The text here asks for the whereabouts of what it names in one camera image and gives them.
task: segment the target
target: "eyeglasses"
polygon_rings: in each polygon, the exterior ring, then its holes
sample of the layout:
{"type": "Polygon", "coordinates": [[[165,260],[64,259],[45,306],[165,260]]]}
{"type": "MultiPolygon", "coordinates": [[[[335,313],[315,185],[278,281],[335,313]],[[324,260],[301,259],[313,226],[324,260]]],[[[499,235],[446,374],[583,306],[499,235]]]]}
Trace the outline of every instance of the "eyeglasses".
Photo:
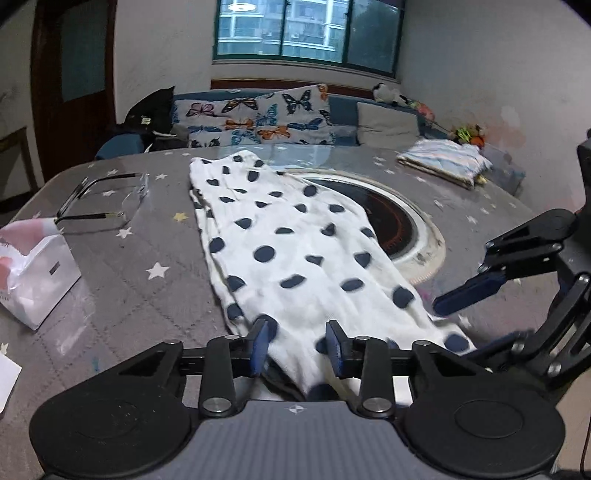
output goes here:
{"type": "Polygon", "coordinates": [[[134,217],[147,193],[147,173],[122,173],[96,180],[85,178],[57,211],[54,221],[58,224],[65,220],[120,219],[122,223],[127,223],[134,217]],[[66,215],[68,210],[83,197],[86,199],[96,198],[94,202],[88,201],[87,207],[107,203],[109,206],[117,205],[119,209],[100,213],[66,215]]]}

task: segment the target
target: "white wall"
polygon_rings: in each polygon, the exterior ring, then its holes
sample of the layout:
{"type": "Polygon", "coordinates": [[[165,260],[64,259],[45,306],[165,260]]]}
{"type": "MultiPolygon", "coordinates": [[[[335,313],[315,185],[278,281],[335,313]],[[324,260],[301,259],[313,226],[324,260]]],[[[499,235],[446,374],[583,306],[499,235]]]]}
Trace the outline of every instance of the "white wall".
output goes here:
{"type": "MultiPolygon", "coordinates": [[[[0,100],[0,138],[27,127],[33,170],[41,186],[43,175],[31,110],[31,36],[35,5],[36,0],[29,0],[0,27],[0,98],[7,94],[0,100]]],[[[15,176],[14,181],[22,182],[23,178],[26,180],[25,177],[15,176]]],[[[22,192],[29,190],[28,183],[13,187],[22,192]]]]}
{"type": "Polygon", "coordinates": [[[591,28],[560,0],[407,0],[399,76],[445,126],[483,122],[534,210],[584,203],[591,28]]]}
{"type": "Polygon", "coordinates": [[[393,84],[392,79],[378,75],[355,72],[329,66],[313,66],[297,62],[264,63],[249,62],[216,62],[211,70],[212,79],[280,79],[300,80],[310,83],[332,83],[371,90],[377,83],[393,84]]]}
{"type": "Polygon", "coordinates": [[[119,0],[115,18],[118,122],[139,100],[176,85],[209,90],[216,0],[119,0]]]}

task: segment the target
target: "door frame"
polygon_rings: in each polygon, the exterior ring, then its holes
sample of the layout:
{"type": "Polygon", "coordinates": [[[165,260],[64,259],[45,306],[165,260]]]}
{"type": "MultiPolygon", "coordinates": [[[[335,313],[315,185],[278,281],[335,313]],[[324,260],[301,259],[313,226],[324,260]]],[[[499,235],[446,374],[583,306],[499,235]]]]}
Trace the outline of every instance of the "door frame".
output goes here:
{"type": "MultiPolygon", "coordinates": [[[[47,169],[44,168],[44,162],[48,161],[45,152],[47,139],[43,133],[42,126],[42,104],[43,101],[43,78],[41,77],[41,55],[43,46],[47,38],[46,25],[44,19],[48,11],[48,5],[52,8],[56,4],[60,8],[70,8],[84,3],[86,0],[37,0],[35,7],[35,20],[33,22],[33,37],[31,39],[31,106],[33,108],[33,125],[35,128],[35,138],[37,140],[37,150],[39,153],[39,162],[45,181],[49,181],[46,175],[47,169]]],[[[110,125],[115,125],[115,80],[113,72],[113,50],[115,48],[115,16],[117,12],[117,0],[107,0],[107,31],[105,38],[105,91],[107,95],[108,121],[110,125]]]]}

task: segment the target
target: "folded towel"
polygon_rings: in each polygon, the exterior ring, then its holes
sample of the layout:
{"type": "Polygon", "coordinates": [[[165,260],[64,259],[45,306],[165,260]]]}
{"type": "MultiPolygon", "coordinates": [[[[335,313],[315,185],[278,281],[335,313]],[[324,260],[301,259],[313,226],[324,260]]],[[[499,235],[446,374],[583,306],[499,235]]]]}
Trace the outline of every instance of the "folded towel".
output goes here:
{"type": "Polygon", "coordinates": [[[475,145],[459,145],[451,140],[419,140],[397,157],[400,163],[465,188],[474,187],[478,175],[491,167],[475,145]]]}

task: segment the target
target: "paper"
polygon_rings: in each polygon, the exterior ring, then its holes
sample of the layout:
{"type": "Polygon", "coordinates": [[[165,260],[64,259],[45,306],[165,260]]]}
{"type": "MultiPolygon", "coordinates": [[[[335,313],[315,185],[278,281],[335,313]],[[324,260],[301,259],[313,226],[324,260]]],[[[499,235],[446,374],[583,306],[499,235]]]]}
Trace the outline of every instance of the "paper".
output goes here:
{"type": "Polygon", "coordinates": [[[0,355],[0,413],[4,411],[10,392],[17,382],[21,367],[6,355],[0,355]]]}

